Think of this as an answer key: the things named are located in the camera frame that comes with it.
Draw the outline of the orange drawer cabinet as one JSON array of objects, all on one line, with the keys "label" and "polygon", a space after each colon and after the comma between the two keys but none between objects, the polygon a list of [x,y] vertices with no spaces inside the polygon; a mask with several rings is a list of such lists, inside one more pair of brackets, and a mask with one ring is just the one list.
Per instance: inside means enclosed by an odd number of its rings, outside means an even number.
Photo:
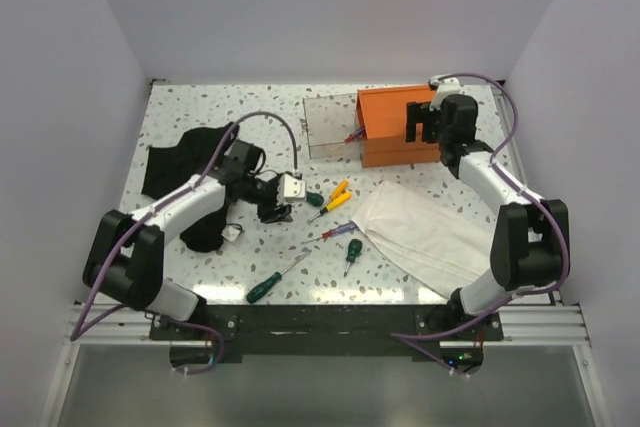
[{"label": "orange drawer cabinet", "polygon": [[416,141],[407,143],[406,105],[431,101],[435,92],[427,85],[361,89],[357,93],[356,114],[365,138],[361,145],[364,168],[434,163],[440,161],[437,144],[421,141],[421,127]]}]

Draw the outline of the stubby green screwdriver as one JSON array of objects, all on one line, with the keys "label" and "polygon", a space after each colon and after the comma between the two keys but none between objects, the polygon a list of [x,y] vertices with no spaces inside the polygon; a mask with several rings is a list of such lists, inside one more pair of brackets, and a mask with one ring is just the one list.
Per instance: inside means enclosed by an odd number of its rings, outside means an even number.
[{"label": "stubby green screwdriver", "polygon": [[353,239],[349,242],[347,247],[346,265],[343,272],[343,276],[346,277],[349,273],[351,266],[356,262],[360,256],[363,248],[363,243],[360,239]]},{"label": "stubby green screwdriver", "polygon": [[324,197],[316,192],[307,191],[305,195],[305,201],[315,208],[320,208],[324,205]]}]

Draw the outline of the orange handled screwdriver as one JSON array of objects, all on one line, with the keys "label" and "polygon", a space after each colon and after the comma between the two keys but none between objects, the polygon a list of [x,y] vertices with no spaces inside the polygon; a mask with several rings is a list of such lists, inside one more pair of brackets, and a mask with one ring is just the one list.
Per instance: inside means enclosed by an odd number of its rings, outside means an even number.
[{"label": "orange handled screwdriver", "polygon": [[334,189],[334,191],[329,196],[329,200],[325,203],[324,206],[326,206],[331,200],[335,199],[336,197],[338,197],[342,193],[350,192],[348,190],[348,186],[349,186],[349,181],[348,180],[343,180],[341,183],[339,183],[338,186]]}]

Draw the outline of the yellow handled screwdriver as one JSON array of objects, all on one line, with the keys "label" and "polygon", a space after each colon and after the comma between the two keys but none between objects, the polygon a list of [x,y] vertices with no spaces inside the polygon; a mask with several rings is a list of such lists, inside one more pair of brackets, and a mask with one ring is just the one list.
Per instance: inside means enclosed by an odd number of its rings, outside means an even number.
[{"label": "yellow handled screwdriver", "polygon": [[337,207],[341,206],[345,202],[347,202],[352,197],[351,192],[344,192],[335,199],[331,200],[326,206],[321,208],[313,217],[307,220],[308,223],[312,223],[316,219],[326,215],[327,213],[335,210]]}]

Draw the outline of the red blue clear screwdriver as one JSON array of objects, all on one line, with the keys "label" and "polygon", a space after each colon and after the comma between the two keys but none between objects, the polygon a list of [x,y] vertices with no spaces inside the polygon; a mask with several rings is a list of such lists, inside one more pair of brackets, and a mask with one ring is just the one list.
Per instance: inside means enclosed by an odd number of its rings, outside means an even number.
[{"label": "red blue clear screwdriver", "polygon": [[348,233],[348,232],[352,232],[354,230],[357,229],[357,225],[354,222],[347,222],[345,224],[341,224],[338,225],[336,227],[333,227],[325,232],[323,232],[322,234],[320,234],[319,236],[310,238],[308,240],[306,240],[306,243],[309,242],[313,242],[316,240],[320,240],[320,239],[327,239],[327,238],[331,238],[337,235],[341,235],[344,233]]}]

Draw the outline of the clear drawer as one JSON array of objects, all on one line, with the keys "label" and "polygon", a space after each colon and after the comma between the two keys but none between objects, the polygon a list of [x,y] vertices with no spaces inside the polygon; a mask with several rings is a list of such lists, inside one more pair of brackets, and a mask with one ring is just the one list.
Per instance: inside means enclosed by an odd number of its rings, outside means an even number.
[{"label": "clear drawer", "polygon": [[303,100],[307,146],[312,160],[360,158],[364,140],[345,141],[361,127],[356,104],[356,93]]}]

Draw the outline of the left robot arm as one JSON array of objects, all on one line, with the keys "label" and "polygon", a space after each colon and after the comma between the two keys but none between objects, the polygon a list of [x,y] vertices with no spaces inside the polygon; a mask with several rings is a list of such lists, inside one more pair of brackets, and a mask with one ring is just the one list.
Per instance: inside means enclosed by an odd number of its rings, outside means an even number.
[{"label": "left robot arm", "polygon": [[257,208],[264,224],[288,222],[292,206],[306,196],[298,170],[258,176],[263,150],[237,140],[215,150],[212,164],[181,167],[163,193],[149,189],[153,203],[130,213],[107,212],[98,225],[82,274],[90,294],[102,293],[136,311],[172,318],[185,339],[207,327],[205,300],[164,274],[165,248],[180,238],[193,251],[219,249],[232,203]]}]

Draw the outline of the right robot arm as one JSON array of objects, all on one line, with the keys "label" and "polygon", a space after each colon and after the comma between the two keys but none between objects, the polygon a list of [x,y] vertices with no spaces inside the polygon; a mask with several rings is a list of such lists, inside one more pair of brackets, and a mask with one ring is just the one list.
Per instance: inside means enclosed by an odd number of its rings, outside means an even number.
[{"label": "right robot arm", "polygon": [[568,207],[531,192],[496,160],[496,152],[476,138],[478,104],[463,94],[441,102],[410,102],[406,142],[439,147],[441,163],[471,187],[496,214],[489,270],[451,294],[445,316],[448,333],[469,339],[481,318],[516,295],[557,289],[570,271]]}]

